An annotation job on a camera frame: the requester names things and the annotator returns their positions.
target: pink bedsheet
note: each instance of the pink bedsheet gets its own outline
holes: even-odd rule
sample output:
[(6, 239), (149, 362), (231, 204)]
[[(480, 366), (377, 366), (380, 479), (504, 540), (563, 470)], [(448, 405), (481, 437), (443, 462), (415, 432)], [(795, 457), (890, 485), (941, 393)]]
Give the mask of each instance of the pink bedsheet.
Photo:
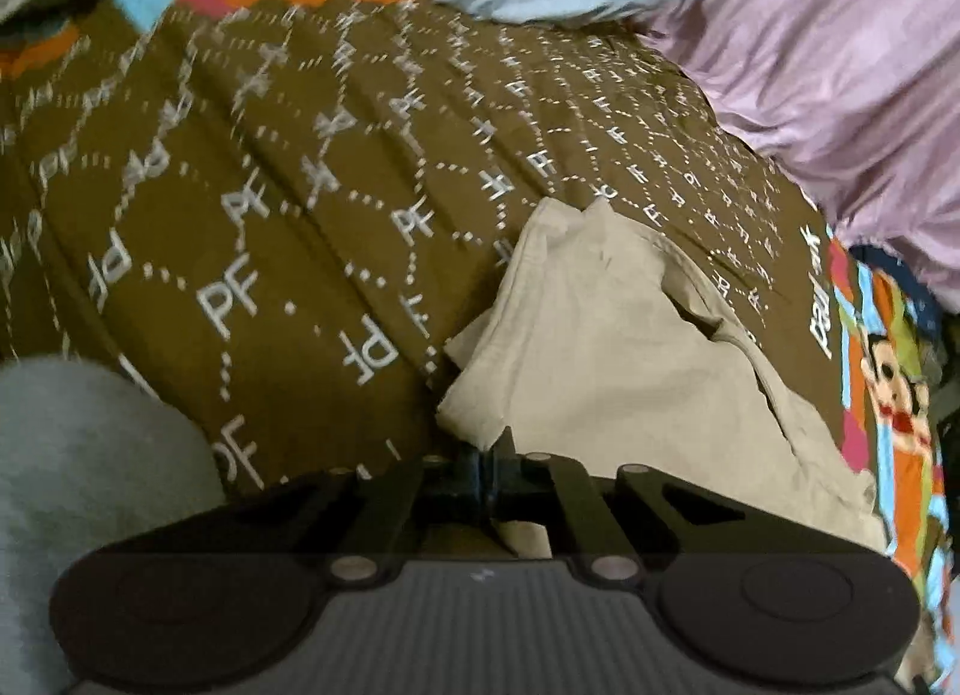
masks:
[(682, 0), (651, 42), (845, 244), (960, 311), (960, 0)]

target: beige cloth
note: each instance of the beige cloth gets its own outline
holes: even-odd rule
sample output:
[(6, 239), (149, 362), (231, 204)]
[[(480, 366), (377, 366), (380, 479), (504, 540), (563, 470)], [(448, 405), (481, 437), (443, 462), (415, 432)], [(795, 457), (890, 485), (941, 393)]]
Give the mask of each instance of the beige cloth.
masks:
[(643, 463), (875, 550), (875, 484), (851, 472), (717, 289), (672, 241), (605, 200), (544, 199), (491, 311), (448, 345), (464, 367), (443, 428), (488, 448)]

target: colorful patterned fabric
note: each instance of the colorful patterned fabric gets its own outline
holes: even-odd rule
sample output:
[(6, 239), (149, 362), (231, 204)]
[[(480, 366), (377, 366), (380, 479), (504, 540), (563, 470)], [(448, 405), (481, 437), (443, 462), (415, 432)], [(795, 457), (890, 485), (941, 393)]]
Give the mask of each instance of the colorful patterned fabric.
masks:
[(931, 342), (941, 340), (944, 309), (929, 289), (914, 277), (904, 260), (872, 245), (855, 245), (848, 251), (858, 262), (874, 270), (882, 270), (896, 281), (904, 294), (907, 313), (921, 337)]
[(539, 199), (603, 196), (693, 258), (877, 476), (889, 554), (952, 665), (942, 468), (899, 289), (620, 27), (99, 0), (3, 47), (5, 356), (117, 367), (200, 424), (237, 492), (376, 473), (448, 448), (443, 344), (493, 303)]

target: bed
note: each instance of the bed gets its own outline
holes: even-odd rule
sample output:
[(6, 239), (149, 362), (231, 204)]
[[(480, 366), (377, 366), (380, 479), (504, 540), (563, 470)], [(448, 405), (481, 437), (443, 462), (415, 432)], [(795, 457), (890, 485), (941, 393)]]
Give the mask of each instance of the bed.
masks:
[(890, 250), (956, 313), (957, 20), (957, 0), (680, 0), (646, 25), (846, 246)]
[(544, 196), (712, 278), (853, 470), (952, 666), (909, 303), (619, 23), (428, 0), (82, 0), (0, 46), (0, 356), (81, 356), (203, 428), (243, 494), (443, 451), (443, 354)]

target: crumpled fabric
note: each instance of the crumpled fabric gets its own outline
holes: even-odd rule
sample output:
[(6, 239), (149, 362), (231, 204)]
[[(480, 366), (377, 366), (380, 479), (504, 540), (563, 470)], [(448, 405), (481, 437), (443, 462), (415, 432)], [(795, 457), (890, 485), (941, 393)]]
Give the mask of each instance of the crumpled fabric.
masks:
[(960, 311), (960, 0), (682, 0), (645, 25), (843, 244)]
[(464, 370), (440, 426), (489, 449), (573, 458), (612, 478), (640, 463), (883, 551), (875, 482), (786, 388), (733, 309), (673, 241), (546, 198), (496, 302), (448, 345)]

